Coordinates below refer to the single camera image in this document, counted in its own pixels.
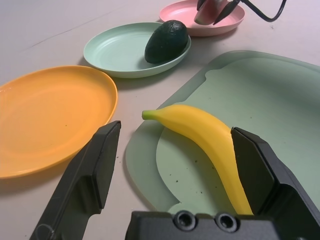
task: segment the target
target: orange plate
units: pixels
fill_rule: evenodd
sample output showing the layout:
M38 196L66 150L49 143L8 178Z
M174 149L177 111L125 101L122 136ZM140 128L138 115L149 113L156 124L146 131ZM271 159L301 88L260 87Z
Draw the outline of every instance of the orange plate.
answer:
M32 72L0 86L0 179L73 157L114 114L112 79L87 66Z

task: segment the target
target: banana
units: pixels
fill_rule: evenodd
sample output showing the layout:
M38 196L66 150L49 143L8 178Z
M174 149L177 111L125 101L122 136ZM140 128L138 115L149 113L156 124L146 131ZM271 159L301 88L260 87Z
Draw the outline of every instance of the banana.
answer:
M252 215L239 179L231 129L199 108L175 104L142 112L144 120L157 120L168 129L194 141L208 155L228 198L239 215Z

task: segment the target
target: dark green avocado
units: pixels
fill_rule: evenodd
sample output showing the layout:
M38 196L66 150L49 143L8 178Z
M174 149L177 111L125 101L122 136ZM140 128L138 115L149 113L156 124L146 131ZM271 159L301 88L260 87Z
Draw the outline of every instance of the dark green avocado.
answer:
M186 26L176 20L164 22L150 37L144 51L148 63L158 64L178 57L188 43Z

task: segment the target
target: table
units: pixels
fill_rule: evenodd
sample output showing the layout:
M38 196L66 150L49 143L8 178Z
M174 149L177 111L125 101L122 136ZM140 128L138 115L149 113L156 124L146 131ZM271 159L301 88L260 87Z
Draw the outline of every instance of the table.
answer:
M172 0L1 0L0 85L29 72L60 65L86 65L83 48L93 36L118 25L154 22ZM273 16L281 0L252 0ZM320 65L318 0L289 0L280 19L261 20L246 6L239 28L224 36L193 38L186 59L146 79L115 79L119 101L113 120L122 121L116 164L105 209L90 218L84 240L123 240L132 210L149 210L126 172L124 151L155 109L216 56L255 50ZM66 163L27 177L0 181L1 239L29 239Z

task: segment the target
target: cutting board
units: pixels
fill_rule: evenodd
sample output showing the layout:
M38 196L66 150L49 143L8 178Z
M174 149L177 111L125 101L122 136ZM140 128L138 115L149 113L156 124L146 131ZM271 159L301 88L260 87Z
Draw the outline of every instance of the cutting board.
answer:
M199 71L192 79L190 79L183 87L181 87L175 94L173 94L168 100L166 100L159 108L163 108L165 106L169 106L178 102L184 102L186 100L189 101L188 98L191 97L193 93L196 93L196 91L200 88L200 86L202 86L203 83L206 81L205 74L210 70L220 70L232 63L236 63L241 60L250 60L250 59L267 59L270 61L281 61L284 63L290 63L296 66L307 68L308 70L312 70L317 74L320 73L320 68L318 66L297 61L294 59L281 57L281 56L276 56L276 55L261 53L261 52L253 52L253 51L228 52L217 57L212 62L210 62L206 67L204 67L201 71ZM225 119L221 119L221 120L225 121L225 123L228 125L233 124L233 122L228 122ZM162 125L154 121L145 121L136 130L136 132L133 134L131 140L127 145L126 154L125 154L126 165L127 165L129 175L132 181L135 183L135 185L139 189L139 191L154 206L156 210L158 211L170 210L171 212L174 213L180 209L179 205L181 205L181 207L190 206L191 208L190 210L192 210L193 212L194 212L193 209L195 209L195 211L198 211L197 207L195 206L191 207L192 204L186 204L183 202L180 203L181 201L175 196L177 195L177 193L174 191L173 193L175 195L172 193L173 189L172 188L169 189L167 187L167 185L165 184L163 178L161 177L158 171L156 154L157 154L158 142L163 130L164 128L162 127ZM214 201L216 202L217 206L219 206L214 211L218 211L220 210L220 208L228 209L228 203L226 205L219 204L219 202L224 201L223 197L221 196L222 195L220 194L217 197L213 197L213 199L217 199Z
M208 71L205 77L183 104L266 140L320 208L320 190L314 185L320 169L319 72L255 57ZM217 171L193 141L165 128L156 163L165 185L187 210L211 215L233 211Z

